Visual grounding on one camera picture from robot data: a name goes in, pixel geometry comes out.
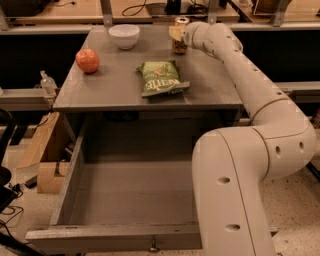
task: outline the plastic bottle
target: plastic bottle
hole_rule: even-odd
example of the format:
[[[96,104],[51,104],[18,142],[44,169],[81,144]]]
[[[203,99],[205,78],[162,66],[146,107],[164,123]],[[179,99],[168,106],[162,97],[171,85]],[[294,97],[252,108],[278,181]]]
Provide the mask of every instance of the plastic bottle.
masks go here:
[[[45,96],[56,96],[55,89],[58,88],[56,82],[52,77],[48,76],[45,71],[40,71],[40,74],[42,76],[40,84],[45,93]]]

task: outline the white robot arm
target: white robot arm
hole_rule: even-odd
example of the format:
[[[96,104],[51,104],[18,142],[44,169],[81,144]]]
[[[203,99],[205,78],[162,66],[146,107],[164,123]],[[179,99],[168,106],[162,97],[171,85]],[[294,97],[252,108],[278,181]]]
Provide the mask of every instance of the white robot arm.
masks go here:
[[[308,118],[243,53],[225,24],[194,22],[184,41],[222,61],[251,126],[217,129],[197,142],[192,174],[206,256],[276,255],[259,182],[303,168],[316,148]]]

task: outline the drawer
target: drawer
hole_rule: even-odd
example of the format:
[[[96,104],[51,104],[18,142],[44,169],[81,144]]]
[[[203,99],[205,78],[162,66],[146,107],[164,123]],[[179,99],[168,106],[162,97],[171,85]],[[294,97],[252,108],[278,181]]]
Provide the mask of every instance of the drawer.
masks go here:
[[[200,249],[191,159],[218,112],[88,113],[49,228],[27,240],[48,254]]]

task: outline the cable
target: cable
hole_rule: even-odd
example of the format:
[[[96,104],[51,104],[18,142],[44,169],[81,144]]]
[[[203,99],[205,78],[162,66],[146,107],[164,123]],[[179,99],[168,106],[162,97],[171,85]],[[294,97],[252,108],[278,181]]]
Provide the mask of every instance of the cable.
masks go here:
[[[0,220],[0,228],[2,228],[2,226],[6,226],[13,218],[17,217],[19,214],[24,212],[24,209],[20,206],[8,206],[7,208],[13,210],[12,214],[14,215],[11,218],[9,218],[6,222],[4,222],[3,220]]]
[[[196,0],[190,0],[192,5],[188,7],[188,14],[207,14],[208,8],[203,4],[197,4]]]
[[[16,185],[12,185],[11,183],[9,183],[9,188],[16,193],[17,198],[21,197],[23,195],[23,191],[21,190],[20,184],[16,184]]]
[[[76,5],[77,2],[72,1],[72,2],[68,2],[68,3],[64,3],[64,4],[55,4],[54,3],[53,5],[56,6],[56,7],[63,7],[63,6],[66,6],[68,4]]]
[[[14,240],[16,240],[16,239],[12,236],[12,234],[11,234],[11,232],[10,232],[7,224],[8,224],[13,218],[15,218],[15,217],[17,217],[19,214],[23,213],[23,212],[24,212],[24,209],[23,209],[22,207],[20,207],[20,206],[8,206],[7,208],[13,210],[12,214],[14,214],[14,213],[16,212],[16,209],[19,209],[20,211],[17,212],[16,214],[14,214],[14,215],[13,215],[11,218],[9,218],[6,222],[4,222],[3,220],[0,220],[0,228],[5,228],[5,230],[7,231],[8,235],[9,235],[11,238],[13,238]]]
[[[38,125],[35,127],[35,130],[36,130],[39,126],[42,126],[42,125],[44,125],[45,123],[48,122],[49,116],[51,115],[51,113],[52,113],[52,112],[49,112],[47,118],[46,118],[41,124],[38,124]]]
[[[144,0],[144,3],[143,3],[143,4],[138,4],[138,5],[129,6],[128,8],[126,8],[126,9],[124,9],[124,10],[122,11],[122,16],[126,16],[126,17],[135,16],[135,15],[137,15],[138,13],[140,13],[145,6],[151,6],[151,5],[166,5],[165,3],[150,3],[150,4],[147,4],[146,2],[147,2],[147,0]],[[139,8],[139,7],[140,7],[140,9],[139,9],[138,11],[136,11],[135,13],[133,13],[133,14],[125,14],[128,10],[131,10],[131,9],[134,9],[134,8]]]

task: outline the green chip bag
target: green chip bag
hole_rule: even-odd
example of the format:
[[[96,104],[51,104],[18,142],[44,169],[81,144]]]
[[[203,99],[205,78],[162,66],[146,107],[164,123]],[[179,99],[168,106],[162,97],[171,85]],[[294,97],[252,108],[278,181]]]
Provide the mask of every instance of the green chip bag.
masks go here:
[[[147,61],[137,70],[143,75],[142,97],[176,94],[190,87],[189,82],[180,83],[175,61]]]

